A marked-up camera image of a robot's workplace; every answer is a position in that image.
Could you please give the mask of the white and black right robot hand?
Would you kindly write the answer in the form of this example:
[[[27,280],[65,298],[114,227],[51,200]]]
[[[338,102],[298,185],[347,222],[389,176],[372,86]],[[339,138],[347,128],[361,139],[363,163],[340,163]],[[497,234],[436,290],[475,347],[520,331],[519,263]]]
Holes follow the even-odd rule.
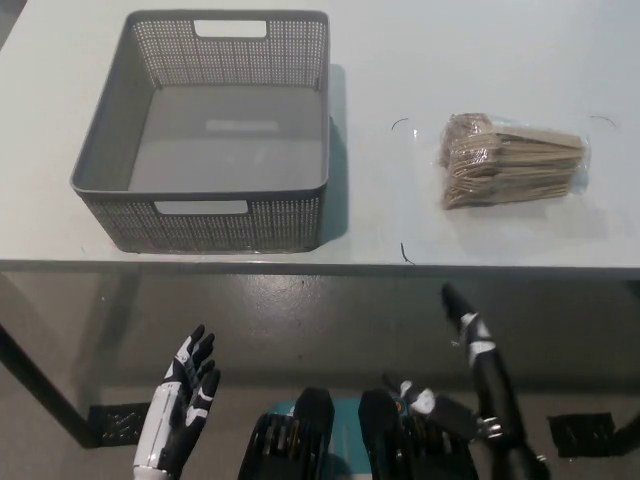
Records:
[[[385,374],[383,381],[412,412],[466,441],[481,440],[497,448],[527,443],[510,377],[484,318],[452,285],[441,289],[448,320],[456,328],[472,372],[479,409],[474,411],[419,383]]]

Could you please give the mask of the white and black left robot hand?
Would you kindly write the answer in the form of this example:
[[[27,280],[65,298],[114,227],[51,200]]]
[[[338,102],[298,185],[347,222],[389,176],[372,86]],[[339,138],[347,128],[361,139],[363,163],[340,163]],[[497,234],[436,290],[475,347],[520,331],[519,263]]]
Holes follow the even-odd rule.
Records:
[[[198,326],[155,389],[133,460],[133,478],[179,479],[206,425],[221,372],[215,335]]]

